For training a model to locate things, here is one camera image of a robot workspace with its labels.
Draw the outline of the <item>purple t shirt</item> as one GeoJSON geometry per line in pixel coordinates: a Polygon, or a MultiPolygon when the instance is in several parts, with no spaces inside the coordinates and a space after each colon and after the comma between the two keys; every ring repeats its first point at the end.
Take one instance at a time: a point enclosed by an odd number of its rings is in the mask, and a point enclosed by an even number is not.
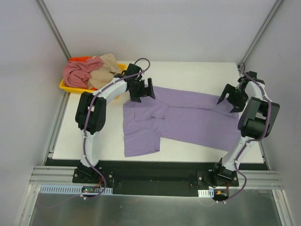
{"type": "Polygon", "coordinates": [[[123,105],[124,154],[160,151],[161,138],[231,152],[240,137],[238,113],[218,96],[154,87],[155,99],[123,105]]]}

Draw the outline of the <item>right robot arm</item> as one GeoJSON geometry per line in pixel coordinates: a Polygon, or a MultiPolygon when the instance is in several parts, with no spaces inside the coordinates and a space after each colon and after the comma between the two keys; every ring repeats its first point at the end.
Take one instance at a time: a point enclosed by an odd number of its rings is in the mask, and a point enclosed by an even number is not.
{"type": "Polygon", "coordinates": [[[273,102],[265,91],[265,82],[253,71],[240,69],[237,86],[227,84],[218,102],[227,100],[232,113],[241,113],[238,121],[240,137],[232,153],[215,164],[209,174],[213,186],[238,186],[238,168],[246,153],[256,143],[266,138],[275,123],[280,105],[273,102]]]}

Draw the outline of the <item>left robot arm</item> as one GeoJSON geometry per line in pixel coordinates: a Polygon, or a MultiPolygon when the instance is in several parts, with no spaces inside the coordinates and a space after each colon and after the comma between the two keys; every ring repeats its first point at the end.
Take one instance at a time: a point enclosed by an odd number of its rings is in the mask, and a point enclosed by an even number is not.
{"type": "Polygon", "coordinates": [[[144,97],[155,99],[152,79],[147,79],[148,84],[145,84],[143,80],[143,74],[150,68],[150,65],[148,62],[148,66],[143,70],[137,63],[129,64],[126,70],[116,74],[104,87],[92,93],[81,94],[75,115],[83,140],[83,156],[78,170],[87,182],[95,183],[101,176],[96,167],[99,159],[93,150],[93,140],[95,134],[100,132],[105,125],[107,105],[127,91],[132,102],[140,103],[144,97]]]}

